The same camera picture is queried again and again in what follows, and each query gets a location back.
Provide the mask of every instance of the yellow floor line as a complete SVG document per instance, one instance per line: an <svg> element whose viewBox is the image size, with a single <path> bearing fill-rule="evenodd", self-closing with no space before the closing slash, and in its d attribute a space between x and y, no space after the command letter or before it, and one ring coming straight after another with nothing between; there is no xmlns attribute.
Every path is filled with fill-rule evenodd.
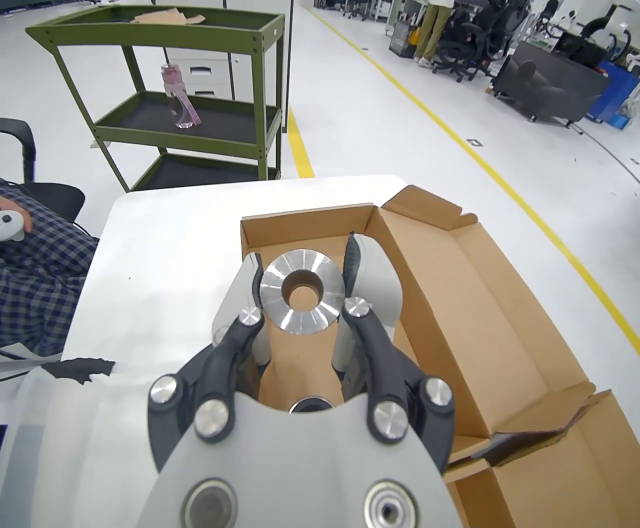
<svg viewBox="0 0 640 528"><path fill-rule="evenodd" d="M382 73L398 90L400 90L403 94L405 94L411 101L415 103L415 105L420 108L425 114L427 114L434 123L437 124L446 134L455 141L460 148L462 148L482 169L502 188L504 192L506 192L514 202L516 202L522 210L527 213L528 217L533 220L533 222L542 230L542 232L547 236L549 240L553 243L553 245L560 250L560 252L564 255L564 257L569 261L569 263L573 266L573 268L578 272L578 274L582 277L583 281L586 282L587 286L593 291L595 296L600 300L602 305L607 309L610 313L613 320L620 327L620 330L625 334L633 348L636 350L638 355L640 355L640 337L635 333L634 329L625 319L625 316L622 315L618 307L613 303L610 297L605 293L602 286L598 284L598 282L593 278L591 273L584 267L583 263L580 262L578 257L576 257L571 250L565 245L560 237L549 227L549 225L542 220L540 215L534 211L534 209L527 203L525 200L511 187L502 176L498 174L498 172L491 167L475 150L469 146L469 144L463 140L460 136L458 136L451 127L449 127L440 117L438 117L433 110L428 108L420 99L418 99L414 94L409 92L400 82L394 78L389 72L387 72L380 64L374 61L368 54L366 54L363 50L360 49L359 46L354 44L351 40L349 40L346 36L344 36L340 31L335 29L329 22L324 20L318 14L314 13L310 8L303 6L304 9L309 11L315 18L320 20L326 27L328 27L331 31L333 31L337 36L339 36L343 41L349 44L356 52L362 55L367 61L373 64L379 71Z"/></svg>
<svg viewBox="0 0 640 528"><path fill-rule="evenodd" d="M293 161L296 164L298 176L301 178L315 178L316 175L311 167L311 162L309 161L309 156L307 155L304 141L302 141L302 136L300 136L300 129L298 128L298 123L296 123L296 118L293 117L291 107L289 107L287 137L291 145L291 152L293 152Z"/></svg>

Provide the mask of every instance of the game controller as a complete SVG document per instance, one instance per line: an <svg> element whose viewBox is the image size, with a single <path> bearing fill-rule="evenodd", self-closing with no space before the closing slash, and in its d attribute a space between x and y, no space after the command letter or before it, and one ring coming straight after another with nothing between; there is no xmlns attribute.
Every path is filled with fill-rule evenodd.
<svg viewBox="0 0 640 528"><path fill-rule="evenodd" d="M0 242L24 239L24 218L17 211L0 211Z"/></svg>

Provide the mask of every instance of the plaid shirt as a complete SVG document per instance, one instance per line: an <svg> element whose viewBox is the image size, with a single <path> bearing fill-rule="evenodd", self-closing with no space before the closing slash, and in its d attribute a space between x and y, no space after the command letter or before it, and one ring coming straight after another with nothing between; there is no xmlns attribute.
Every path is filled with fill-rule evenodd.
<svg viewBox="0 0 640 528"><path fill-rule="evenodd" d="M0 196L33 220L23 241L0 242L0 347L61 353L98 240L2 179Z"/></svg>

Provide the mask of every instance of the pants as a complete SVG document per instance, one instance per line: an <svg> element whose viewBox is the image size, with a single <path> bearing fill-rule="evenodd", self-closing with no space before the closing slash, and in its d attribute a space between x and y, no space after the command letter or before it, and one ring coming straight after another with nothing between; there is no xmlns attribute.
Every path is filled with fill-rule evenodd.
<svg viewBox="0 0 640 528"><path fill-rule="evenodd" d="M451 8L430 5L422 21L418 47L415 50L416 57L431 59L438 49L438 41L442 36L447 20L451 16Z"/></svg>

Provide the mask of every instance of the water bottle cap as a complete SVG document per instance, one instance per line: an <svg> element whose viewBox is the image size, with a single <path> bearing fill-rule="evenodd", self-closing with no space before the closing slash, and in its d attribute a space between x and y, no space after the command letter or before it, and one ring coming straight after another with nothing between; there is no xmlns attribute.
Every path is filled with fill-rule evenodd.
<svg viewBox="0 0 640 528"><path fill-rule="evenodd" d="M177 64L165 64L162 67L162 80L164 84L180 84L182 73Z"/></svg>

